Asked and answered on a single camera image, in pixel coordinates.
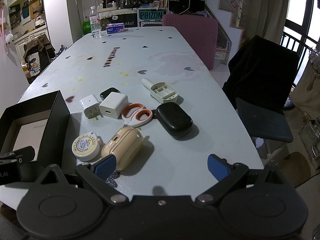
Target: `window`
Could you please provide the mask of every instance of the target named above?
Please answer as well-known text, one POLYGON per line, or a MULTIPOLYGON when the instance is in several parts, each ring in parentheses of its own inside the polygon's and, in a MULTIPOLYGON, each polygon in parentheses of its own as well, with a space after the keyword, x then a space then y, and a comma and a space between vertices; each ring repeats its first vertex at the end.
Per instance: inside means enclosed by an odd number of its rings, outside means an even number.
POLYGON ((310 49, 314 49, 319 40, 319 23, 317 0, 289 0, 281 45, 296 51, 300 58, 293 85, 299 82, 308 63, 310 49))

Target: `blue gripper pad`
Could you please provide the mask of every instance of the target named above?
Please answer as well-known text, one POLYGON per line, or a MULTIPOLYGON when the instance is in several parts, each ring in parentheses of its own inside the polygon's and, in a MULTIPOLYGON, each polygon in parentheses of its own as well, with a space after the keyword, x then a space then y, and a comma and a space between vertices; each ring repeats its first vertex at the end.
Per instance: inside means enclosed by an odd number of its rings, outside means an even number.
POLYGON ((226 176, 230 174, 230 168, 224 165, 222 162, 219 161, 219 157, 216 158, 213 154, 209 155, 208 157, 208 170, 211 174, 218 180, 223 180, 226 176))
POLYGON ((93 173, 106 180, 116 170, 116 157, 110 154, 94 164, 93 173))

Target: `scissors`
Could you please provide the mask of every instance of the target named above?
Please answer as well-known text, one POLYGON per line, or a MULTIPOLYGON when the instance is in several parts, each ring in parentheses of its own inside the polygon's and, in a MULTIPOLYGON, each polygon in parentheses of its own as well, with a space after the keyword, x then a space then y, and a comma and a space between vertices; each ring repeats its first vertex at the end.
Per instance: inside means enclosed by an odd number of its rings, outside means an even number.
POLYGON ((144 125, 152 119, 152 112, 149 109, 145 109, 145 106, 140 103, 130 104, 121 113, 124 120, 124 126, 130 126, 136 128, 144 125))

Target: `metal screw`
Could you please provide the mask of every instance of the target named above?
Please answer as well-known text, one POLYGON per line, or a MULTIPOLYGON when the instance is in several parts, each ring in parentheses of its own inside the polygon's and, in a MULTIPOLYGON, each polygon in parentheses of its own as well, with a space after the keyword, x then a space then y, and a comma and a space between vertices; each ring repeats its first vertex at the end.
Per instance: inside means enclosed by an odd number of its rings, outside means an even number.
POLYGON ((209 194, 202 194, 198 197, 198 200, 201 202, 201 203, 208 203, 208 202, 211 202, 213 201, 213 196, 209 195, 209 194))
POLYGON ((159 200, 157 203, 159 206, 164 206, 167 202, 165 200, 159 200))
POLYGON ((113 202, 113 203, 122 203, 122 202, 125 202, 127 200, 126 196, 125 195, 122 195, 122 194, 115 194, 113 196, 110 197, 110 200, 113 202))

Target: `white power adapter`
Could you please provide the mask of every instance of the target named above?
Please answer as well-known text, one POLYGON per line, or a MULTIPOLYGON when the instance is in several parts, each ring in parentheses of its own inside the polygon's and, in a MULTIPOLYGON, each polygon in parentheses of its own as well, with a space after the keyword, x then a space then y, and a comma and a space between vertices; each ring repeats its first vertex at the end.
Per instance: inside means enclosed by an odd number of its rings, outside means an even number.
POLYGON ((80 100, 80 104, 86 118, 94 118, 100 114, 100 102, 95 97, 95 95, 89 95, 85 98, 82 98, 80 100))
POLYGON ((129 105, 128 97, 125 94, 111 92, 100 104, 101 114, 118 119, 121 112, 129 105))

